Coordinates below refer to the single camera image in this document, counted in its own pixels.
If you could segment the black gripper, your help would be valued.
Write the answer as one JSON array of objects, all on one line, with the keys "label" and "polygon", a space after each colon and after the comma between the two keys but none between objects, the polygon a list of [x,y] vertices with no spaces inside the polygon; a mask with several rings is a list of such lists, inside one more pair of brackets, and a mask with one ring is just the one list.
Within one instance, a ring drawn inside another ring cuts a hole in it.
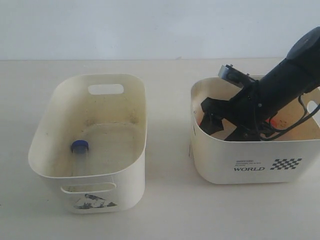
[{"label": "black gripper", "polygon": [[[201,103],[205,112],[224,113],[224,117],[236,126],[224,140],[229,142],[255,142],[261,136],[270,136],[270,87],[265,82],[252,82],[244,86],[229,101],[207,97]],[[199,127],[208,135],[224,130],[223,118],[205,113]]]}]

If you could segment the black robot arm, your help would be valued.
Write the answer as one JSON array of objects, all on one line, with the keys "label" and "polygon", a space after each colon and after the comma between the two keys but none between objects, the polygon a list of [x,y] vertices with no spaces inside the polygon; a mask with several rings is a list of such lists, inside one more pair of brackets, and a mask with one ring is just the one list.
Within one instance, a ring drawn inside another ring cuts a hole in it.
[{"label": "black robot arm", "polygon": [[205,98],[200,106],[203,112],[200,129],[208,135],[223,131],[223,120],[236,128],[225,140],[230,142],[273,141],[313,117],[319,110],[308,113],[291,126],[280,129],[271,120],[293,100],[304,105],[302,96],[320,86],[320,28],[317,26],[302,36],[286,57],[260,80],[222,65],[218,76],[240,88],[228,100]]}]

